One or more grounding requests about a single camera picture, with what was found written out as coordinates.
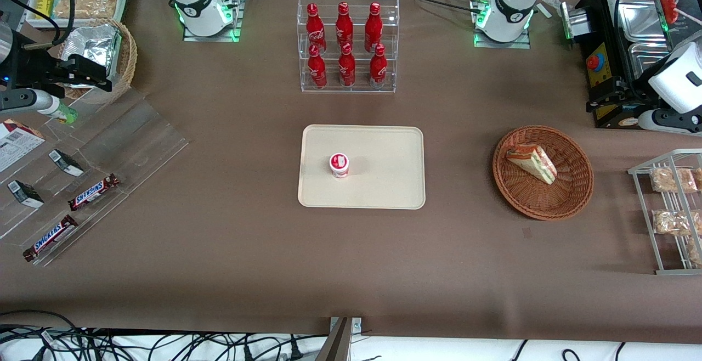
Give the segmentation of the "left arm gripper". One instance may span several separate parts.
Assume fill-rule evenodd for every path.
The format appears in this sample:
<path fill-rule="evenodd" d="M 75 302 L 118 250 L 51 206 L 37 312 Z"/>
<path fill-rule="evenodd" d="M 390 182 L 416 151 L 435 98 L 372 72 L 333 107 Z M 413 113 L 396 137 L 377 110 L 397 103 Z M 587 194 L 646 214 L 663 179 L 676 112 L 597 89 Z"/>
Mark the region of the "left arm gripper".
<path fill-rule="evenodd" d="M 642 104 L 642 97 L 622 77 L 611 77 L 602 82 L 602 98 L 590 98 L 586 103 L 586 112 L 592 113 L 598 108 L 615 105 Z"/>

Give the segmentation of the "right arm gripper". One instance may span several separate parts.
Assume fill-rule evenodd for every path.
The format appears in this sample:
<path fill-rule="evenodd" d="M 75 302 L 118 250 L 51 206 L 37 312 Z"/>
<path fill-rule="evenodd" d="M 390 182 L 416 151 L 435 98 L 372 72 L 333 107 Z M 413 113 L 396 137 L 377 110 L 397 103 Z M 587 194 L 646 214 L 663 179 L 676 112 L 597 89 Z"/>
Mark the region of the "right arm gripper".
<path fill-rule="evenodd" d="M 13 48 L 8 53 L 8 88 L 31 88 L 33 85 L 66 83 L 68 89 L 99 88 L 112 92 L 107 68 L 80 54 L 70 54 L 62 61 L 44 49 Z"/>

